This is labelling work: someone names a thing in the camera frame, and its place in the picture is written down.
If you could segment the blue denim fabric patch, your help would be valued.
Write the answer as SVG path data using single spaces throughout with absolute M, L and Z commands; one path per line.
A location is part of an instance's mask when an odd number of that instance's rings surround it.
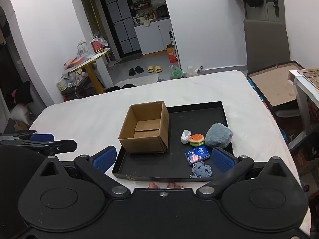
M 209 178 L 212 176 L 212 174 L 213 172 L 211 170 L 211 166 L 201 161 L 192 165 L 192 174 L 190 175 L 190 178 Z

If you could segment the grey-blue plush toy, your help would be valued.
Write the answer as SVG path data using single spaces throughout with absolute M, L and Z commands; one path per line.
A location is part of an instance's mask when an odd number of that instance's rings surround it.
M 206 133 L 205 144 L 208 147 L 225 149 L 231 142 L 233 132 L 221 123 L 213 124 Z

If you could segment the blue tissue pack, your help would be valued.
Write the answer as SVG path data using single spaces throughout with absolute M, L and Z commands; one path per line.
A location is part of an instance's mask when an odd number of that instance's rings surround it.
M 185 158 L 190 166 L 192 166 L 195 163 L 204 161 L 208 158 L 210 158 L 210 154 L 208 150 L 206 149 L 205 145 L 201 145 L 198 147 L 194 147 L 185 153 Z

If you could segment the white small pouch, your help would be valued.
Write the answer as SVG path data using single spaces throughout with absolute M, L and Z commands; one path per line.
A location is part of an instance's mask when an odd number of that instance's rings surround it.
M 181 135 L 181 143 L 187 144 L 189 142 L 190 137 L 191 137 L 191 131 L 185 129 Z

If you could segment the brown cardboard box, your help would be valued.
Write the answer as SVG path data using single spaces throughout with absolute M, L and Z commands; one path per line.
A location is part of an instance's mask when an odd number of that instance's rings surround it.
M 164 101 L 131 105 L 118 139 L 128 153 L 166 152 L 169 113 Z

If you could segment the black shallow tray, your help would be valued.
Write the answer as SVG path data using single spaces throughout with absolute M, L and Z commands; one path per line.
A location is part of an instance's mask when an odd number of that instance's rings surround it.
M 232 145 L 214 151 L 205 136 L 214 124 L 227 126 L 220 101 L 170 107 L 166 153 L 127 153 L 122 148 L 112 173 L 117 178 L 158 182 L 211 181 L 235 166 Z

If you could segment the yellow round side table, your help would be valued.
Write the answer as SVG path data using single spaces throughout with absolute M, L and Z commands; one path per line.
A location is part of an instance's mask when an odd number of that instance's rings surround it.
M 64 70 L 62 72 L 62 76 L 68 78 L 69 75 L 72 72 L 77 71 L 78 69 L 82 69 L 85 68 L 88 77 L 90 78 L 93 87 L 95 88 L 96 92 L 98 94 L 103 94 L 104 93 L 104 89 L 99 81 L 99 79 L 97 78 L 94 70 L 93 70 L 93 63 L 95 63 L 98 59 L 100 59 L 103 56 L 107 56 L 109 57 L 109 52 L 111 51 L 110 48 L 106 48 L 103 52 L 99 52 L 98 54 L 94 54 L 94 55 L 89 55 L 87 57 L 84 57 L 82 61 L 80 61 L 80 63 L 75 64 L 74 66 Z

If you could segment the black slipper left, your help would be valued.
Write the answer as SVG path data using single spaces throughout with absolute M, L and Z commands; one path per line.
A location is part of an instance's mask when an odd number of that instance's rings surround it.
M 136 74 L 135 69 L 134 69 L 134 68 L 131 68 L 131 69 L 129 70 L 129 76 L 132 77 L 132 76 L 134 76 L 135 74 Z

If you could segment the brown framed board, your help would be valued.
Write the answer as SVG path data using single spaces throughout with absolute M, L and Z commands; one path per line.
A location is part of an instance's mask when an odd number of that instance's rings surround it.
M 303 70 L 296 61 L 268 66 L 248 74 L 258 93 L 272 112 L 298 108 L 293 82 L 289 81 L 290 71 Z

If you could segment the clear plastic bag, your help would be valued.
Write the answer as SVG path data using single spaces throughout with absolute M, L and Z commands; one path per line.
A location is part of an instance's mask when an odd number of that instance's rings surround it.
M 187 70 L 185 72 L 186 76 L 189 77 L 195 77 L 198 75 L 203 75 L 205 73 L 205 69 L 203 66 L 196 66 L 196 65 L 189 65 L 187 67 Z

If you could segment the clear glass jar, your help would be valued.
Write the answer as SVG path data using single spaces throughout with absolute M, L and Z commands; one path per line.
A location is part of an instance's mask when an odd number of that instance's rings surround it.
M 88 54 L 87 42 L 80 39 L 77 44 L 78 55 L 85 56 Z

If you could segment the green plastic bag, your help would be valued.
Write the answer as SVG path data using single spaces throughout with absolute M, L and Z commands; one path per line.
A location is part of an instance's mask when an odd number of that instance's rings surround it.
M 170 65 L 170 69 L 170 79 L 181 79 L 184 77 L 183 71 L 178 66 Z

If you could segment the yellow slipper left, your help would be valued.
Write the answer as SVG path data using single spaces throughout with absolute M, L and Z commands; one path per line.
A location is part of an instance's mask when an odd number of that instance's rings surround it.
M 152 65 L 148 66 L 147 72 L 148 73 L 153 73 L 154 72 L 154 67 Z

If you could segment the red snack box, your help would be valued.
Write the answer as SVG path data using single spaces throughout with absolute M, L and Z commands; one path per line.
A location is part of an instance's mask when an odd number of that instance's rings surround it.
M 98 53 L 101 53 L 104 51 L 103 49 L 103 45 L 100 44 L 100 42 L 98 41 L 98 39 L 93 39 L 91 42 L 90 42 L 92 48 L 93 48 L 93 51 L 95 54 L 98 54 Z

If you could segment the white side desk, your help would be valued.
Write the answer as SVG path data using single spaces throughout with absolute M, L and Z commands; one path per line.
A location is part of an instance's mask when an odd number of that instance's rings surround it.
M 289 143 L 288 148 L 291 151 L 299 146 L 311 133 L 318 132 L 318 123 L 311 121 L 308 104 L 308 99 L 310 99 L 310 101 L 318 107 L 318 91 L 298 70 L 289 71 L 288 81 L 293 85 L 304 128 L 304 130 Z

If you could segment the grey upholstered panel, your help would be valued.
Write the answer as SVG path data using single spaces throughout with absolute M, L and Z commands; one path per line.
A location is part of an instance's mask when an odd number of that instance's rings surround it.
M 246 19 L 243 25 L 249 73 L 290 61 L 284 23 Z

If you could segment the orange cardboard box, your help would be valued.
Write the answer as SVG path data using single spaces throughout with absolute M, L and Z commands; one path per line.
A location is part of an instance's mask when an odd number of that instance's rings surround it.
M 168 44 L 166 47 L 166 53 L 168 54 L 170 63 L 178 62 L 177 56 L 175 55 L 175 49 L 172 44 Z

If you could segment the white kitchen cabinet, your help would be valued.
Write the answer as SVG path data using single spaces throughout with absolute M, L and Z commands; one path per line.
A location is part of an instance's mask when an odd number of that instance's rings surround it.
M 171 43 L 169 32 L 172 30 L 170 18 L 151 21 L 135 27 L 138 42 L 143 55 L 165 51 Z

